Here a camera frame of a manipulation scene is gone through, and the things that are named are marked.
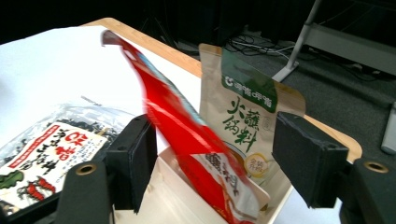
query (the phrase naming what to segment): white tabletop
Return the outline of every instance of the white tabletop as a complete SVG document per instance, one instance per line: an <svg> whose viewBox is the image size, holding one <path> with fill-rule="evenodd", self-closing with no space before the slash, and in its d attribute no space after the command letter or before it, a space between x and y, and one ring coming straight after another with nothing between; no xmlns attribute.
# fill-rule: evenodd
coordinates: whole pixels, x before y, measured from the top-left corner
<svg viewBox="0 0 396 224"><path fill-rule="evenodd" d="M0 147L61 104L103 106L142 113L137 75L117 46L101 45L102 26L50 30L0 46ZM200 78L137 46L199 111ZM159 153L168 144L160 137ZM335 209L308 209L294 190L276 224L340 223Z"/></svg>

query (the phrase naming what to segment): snack bag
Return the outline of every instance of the snack bag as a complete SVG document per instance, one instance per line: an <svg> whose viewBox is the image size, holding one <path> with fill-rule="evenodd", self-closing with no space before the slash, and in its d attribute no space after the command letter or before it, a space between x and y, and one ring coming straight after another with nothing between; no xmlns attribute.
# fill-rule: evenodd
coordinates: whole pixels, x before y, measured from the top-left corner
<svg viewBox="0 0 396 224"><path fill-rule="evenodd" d="M195 190L229 223L254 223L258 199L228 148L141 52L110 31L104 32L103 43L122 46L145 86L148 118L174 150Z"/></svg>
<svg viewBox="0 0 396 224"><path fill-rule="evenodd" d="M272 156L276 112L302 116L304 97L219 47L200 45L200 115L264 187L280 169Z"/></svg>
<svg viewBox="0 0 396 224"><path fill-rule="evenodd" d="M59 106L0 147L0 209L6 216L23 216L53 201L68 170L101 161L132 118L95 105Z"/></svg>

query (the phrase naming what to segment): wooden table edge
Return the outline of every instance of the wooden table edge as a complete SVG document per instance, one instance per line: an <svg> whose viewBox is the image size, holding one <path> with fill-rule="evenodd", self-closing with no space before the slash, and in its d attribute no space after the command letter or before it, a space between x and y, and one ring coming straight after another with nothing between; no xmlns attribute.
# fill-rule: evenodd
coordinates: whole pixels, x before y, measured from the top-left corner
<svg viewBox="0 0 396 224"><path fill-rule="evenodd" d="M128 26L113 18L102 18L97 21L83 24L82 26L94 25L104 26L107 29L115 32L116 34L121 35L124 38L136 43L137 45L142 46L143 48L148 49L151 52L165 58L169 62L176 64L177 66L185 69L191 74L197 77L202 76L201 63L198 60L195 60L192 57L178 51L177 49L173 49L165 45L163 42L158 41L148 35L145 35L140 31L137 31L131 26ZM349 161L353 162L357 158L361 157L361 145L355 139L307 115L304 115L304 118L316 125L323 132L327 133L328 135L348 147L349 153L347 159Z"/></svg>

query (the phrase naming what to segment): product label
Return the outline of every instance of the product label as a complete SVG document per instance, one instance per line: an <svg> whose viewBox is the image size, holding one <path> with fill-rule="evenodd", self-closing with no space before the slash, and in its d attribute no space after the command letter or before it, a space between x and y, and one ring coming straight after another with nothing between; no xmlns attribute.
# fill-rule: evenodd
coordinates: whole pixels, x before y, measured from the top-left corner
<svg viewBox="0 0 396 224"><path fill-rule="evenodd" d="M54 122L0 168L0 199L19 209L62 190L67 171L93 158L106 138Z"/></svg>
<svg viewBox="0 0 396 224"><path fill-rule="evenodd" d="M195 154L192 156L222 186L226 194L225 198L228 201L228 209L233 213L233 216L239 220L255 220L257 211L255 209L249 210L251 204L255 203L251 199L252 194L249 194L251 191L233 171L227 157L223 153Z"/></svg>
<svg viewBox="0 0 396 224"><path fill-rule="evenodd" d="M229 117L222 121L224 130L233 135L233 144L248 153L257 141L256 134L260 130L262 115L257 110L246 108L239 96L230 102L226 111Z"/></svg>
<svg viewBox="0 0 396 224"><path fill-rule="evenodd" d="M276 95L262 89L255 90L234 77L221 76L221 84L230 91L236 92L245 99L260 105L270 113L276 111Z"/></svg>
<svg viewBox="0 0 396 224"><path fill-rule="evenodd" d="M269 168L267 159L261 153L254 153L245 159L245 169L254 177L262 177Z"/></svg>

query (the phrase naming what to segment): metal stand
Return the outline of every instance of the metal stand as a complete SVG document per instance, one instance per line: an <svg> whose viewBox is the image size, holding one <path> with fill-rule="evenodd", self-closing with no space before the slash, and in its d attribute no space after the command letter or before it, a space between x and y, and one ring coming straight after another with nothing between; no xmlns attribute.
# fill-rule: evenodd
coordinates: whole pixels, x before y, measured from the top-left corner
<svg viewBox="0 0 396 224"><path fill-rule="evenodd" d="M158 5L158 1L148 0L146 2L145 6L148 12L148 17L143 22L139 31L162 41L169 47L177 49L174 39L169 35L169 32L165 29L163 24L157 19L156 14L158 14Z"/></svg>
<svg viewBox="0 0 396 224"><path fill-rule="evenodd" d="M321 1L315 1L288 64L273 79L282 81L295 69L296 57L304 44L396 76L396 48L314 24Z"/></svg>

